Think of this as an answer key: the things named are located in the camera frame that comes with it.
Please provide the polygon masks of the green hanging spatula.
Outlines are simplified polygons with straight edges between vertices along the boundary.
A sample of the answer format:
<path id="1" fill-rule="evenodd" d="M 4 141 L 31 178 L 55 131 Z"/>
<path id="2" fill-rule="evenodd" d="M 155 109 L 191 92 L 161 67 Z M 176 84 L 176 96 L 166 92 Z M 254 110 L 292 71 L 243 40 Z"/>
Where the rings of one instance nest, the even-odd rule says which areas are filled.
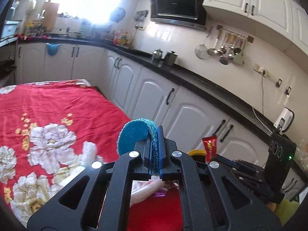
<path id="1" fill-rule="evenodd" d="M 246 38 L 244 38 L 243 41 L 242 41 L 239 53 L 237 55 L 235 55 L 235 57 L 234 57 L 233 62 L 235 64 L 238 64 L 238 65 L 244 64 L 243 52 L 244 52 L 245 44 L 246 44 Z"/>

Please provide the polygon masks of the hanging steel ladle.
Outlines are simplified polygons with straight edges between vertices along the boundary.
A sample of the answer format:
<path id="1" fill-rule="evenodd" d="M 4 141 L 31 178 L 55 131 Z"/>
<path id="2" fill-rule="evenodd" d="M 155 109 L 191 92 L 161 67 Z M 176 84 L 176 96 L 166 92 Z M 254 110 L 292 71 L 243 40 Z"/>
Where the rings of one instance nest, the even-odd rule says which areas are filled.
<path id="1" fill-rule="evenodd" d="M 233 42 L 236 36 L 232 33 L 228 34 L 226 44 L 223 45 L 223 47 L 220 49 L 220 59 L 219 62 L 223 65 L 228 64 L 228 55 L 229 52 L 231 51 L 231 47 L 233 46 Z"/>

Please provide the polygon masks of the red floral tablecloth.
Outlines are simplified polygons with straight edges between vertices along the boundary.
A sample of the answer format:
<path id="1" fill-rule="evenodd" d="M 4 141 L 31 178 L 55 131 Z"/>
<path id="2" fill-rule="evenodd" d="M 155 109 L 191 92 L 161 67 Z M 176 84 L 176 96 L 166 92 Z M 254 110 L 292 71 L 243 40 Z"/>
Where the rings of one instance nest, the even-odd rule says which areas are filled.
<path id="1" fill-rule="evenodd" d="M 1 88 L 1 230 L 32 215 L 95 161 L 115 162 L 130 120 L 86 80 Z"/>

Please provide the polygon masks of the wall power socket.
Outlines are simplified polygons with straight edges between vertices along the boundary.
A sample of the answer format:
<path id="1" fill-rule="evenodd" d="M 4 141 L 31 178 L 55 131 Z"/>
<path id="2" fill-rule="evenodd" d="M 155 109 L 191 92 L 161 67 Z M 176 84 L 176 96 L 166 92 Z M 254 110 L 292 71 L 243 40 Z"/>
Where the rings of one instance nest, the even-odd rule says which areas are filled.
<path id="1" fill-rule="evenodd" d="M 259 64 L 255 64 L 253 70 L 256 71 L 257 73 L 261 74 L 263 77 L 269 77 L 268 70 L 265 69 L 264 67 L 262 67 Z"/>

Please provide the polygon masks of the blue terry cloth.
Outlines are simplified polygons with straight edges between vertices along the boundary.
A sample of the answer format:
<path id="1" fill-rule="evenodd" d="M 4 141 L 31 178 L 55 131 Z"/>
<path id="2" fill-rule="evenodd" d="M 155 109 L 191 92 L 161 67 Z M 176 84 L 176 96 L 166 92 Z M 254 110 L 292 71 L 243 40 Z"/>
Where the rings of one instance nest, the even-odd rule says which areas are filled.
<path id="1" fill-rule="evenodd" d="M 151 136 L 152 144 L 152 174 L 159 174 L 159 144 L 158 127 L 154 121 L 145 118 L 134 119 L 126 123 L 120 131 L 117 140 L 117 153 L 119 156 L 131 152 L 135 144 Z"/>

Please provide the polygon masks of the red snack packet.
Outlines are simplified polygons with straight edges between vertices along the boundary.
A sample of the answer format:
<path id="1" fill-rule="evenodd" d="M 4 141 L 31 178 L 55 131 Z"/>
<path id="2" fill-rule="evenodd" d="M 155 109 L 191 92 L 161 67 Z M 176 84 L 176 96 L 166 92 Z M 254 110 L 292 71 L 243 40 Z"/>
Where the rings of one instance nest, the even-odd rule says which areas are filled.
<path id="1" fill-rule="evenodd" d="M 217 153 L 217 136 L 204 137 L 202 139 L 205 148 L 205 162 L 209 163 Z"/>

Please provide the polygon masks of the blue cloth on cabinet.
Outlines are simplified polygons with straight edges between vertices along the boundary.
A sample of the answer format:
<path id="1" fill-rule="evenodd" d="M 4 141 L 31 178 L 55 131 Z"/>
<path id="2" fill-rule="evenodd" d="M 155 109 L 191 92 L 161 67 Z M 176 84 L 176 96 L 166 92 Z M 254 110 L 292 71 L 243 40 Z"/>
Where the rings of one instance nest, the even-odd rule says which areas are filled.
<path id="1" fill-rule="evenodd" d="M 57 55 L 60 46 L 61 46 L 61 44 L 47 43 L 46 49 L 47 49 L 48 55 L 50 55 L 50 56 Z"/>

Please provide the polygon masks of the yellow black trash bin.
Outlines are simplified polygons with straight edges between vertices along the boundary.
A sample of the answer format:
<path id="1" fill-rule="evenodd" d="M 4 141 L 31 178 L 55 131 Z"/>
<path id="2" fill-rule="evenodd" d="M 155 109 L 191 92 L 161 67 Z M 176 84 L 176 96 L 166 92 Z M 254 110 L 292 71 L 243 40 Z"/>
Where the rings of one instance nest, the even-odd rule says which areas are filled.
<path id="1" fill-rule="evenodd" d="M 201 149 L 195 149 L 195 150 L 190 150 L 188 152 L 188 155 L 193 158 L 193 160 L 201 163 L 206 163 L 206 152 L 205 150 Z"/>

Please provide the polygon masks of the dark green canister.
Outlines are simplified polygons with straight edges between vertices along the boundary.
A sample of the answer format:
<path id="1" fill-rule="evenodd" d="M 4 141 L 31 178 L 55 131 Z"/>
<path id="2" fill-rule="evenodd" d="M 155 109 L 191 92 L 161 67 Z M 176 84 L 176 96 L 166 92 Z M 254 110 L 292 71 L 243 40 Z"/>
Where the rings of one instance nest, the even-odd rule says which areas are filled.
<path id="1" fill-rule="evenodd" d="M 174 51 L 167 52 L 163 60 L 164 64 L 167 66 L 173 66 L 177 59 L 177 55 Z"/>

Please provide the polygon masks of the blue wall fan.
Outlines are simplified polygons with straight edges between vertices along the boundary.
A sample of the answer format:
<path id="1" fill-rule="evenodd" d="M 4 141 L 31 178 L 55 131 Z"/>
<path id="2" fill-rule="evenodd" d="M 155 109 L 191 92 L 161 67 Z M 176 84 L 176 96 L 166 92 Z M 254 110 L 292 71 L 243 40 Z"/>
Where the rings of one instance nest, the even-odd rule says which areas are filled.
<path id="1" fill-rule="evenodd" d="M 126 15 L 126 11 L 122 7 L 115 8 L 110 14 L 110 21 L 114 23 L 119 23 L 121 20 L 124 19 Z"/>

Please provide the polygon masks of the white electric kettle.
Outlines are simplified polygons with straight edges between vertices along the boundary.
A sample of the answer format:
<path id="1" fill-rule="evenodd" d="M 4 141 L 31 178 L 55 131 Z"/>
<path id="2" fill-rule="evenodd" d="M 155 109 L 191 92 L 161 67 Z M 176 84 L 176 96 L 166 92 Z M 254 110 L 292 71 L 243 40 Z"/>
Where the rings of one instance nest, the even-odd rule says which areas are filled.
<path id="1" fill-rule="evenodd" d="M 280 134 L 285 133 L 290 128 L 294 119 L 295 113 L 291 109 L 285 107 L 274 123 L 276 131 Z"/>

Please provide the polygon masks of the white upper cabinets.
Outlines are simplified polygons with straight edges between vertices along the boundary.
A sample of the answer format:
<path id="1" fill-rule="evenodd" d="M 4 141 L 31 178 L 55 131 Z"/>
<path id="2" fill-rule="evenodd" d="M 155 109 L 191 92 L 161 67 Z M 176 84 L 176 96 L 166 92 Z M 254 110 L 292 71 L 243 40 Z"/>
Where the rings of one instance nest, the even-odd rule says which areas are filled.
<path id="1" fill-rule="evenodd" d="M 307 12 L 292 0 L 204 0 L 212 20 L 241 29 L 307 67 Z"/>

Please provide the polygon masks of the wooden cutting board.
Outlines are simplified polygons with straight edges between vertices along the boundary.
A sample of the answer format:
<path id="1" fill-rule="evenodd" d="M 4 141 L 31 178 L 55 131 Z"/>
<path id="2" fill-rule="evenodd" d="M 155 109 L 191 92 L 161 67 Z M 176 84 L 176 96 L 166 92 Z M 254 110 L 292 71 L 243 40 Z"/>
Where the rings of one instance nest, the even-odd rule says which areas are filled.
<path id="1" fill-rule="evenodd" d="M 46 31 L 52 31 L 57 19 L 58 3 L 45 2 L 42 8 L 42 26 Z"/>

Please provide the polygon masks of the steel teapot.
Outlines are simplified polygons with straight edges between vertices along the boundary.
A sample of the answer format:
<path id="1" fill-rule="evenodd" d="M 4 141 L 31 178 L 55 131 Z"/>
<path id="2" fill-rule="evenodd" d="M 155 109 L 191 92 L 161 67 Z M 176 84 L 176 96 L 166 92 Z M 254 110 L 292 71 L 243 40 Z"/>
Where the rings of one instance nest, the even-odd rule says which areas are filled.
<path id="1" fill-rule="evenodd" d="M 155 60 L 155 61 L 159 61 L 161 60 L 162 58 L 162 50 L 161 49 L 155 49 L 152 53 L 152 60 Z"/>

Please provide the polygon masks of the black range hood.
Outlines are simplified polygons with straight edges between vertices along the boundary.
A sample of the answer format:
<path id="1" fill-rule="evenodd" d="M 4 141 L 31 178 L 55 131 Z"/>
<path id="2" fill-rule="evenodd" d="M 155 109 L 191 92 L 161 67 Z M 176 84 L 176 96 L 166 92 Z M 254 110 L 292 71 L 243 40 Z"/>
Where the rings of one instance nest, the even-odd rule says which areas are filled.
<path id="1" fill-rule="evenodd" d="M 150 20 L 206 30 L 204 0 L 150 0 Z"/>

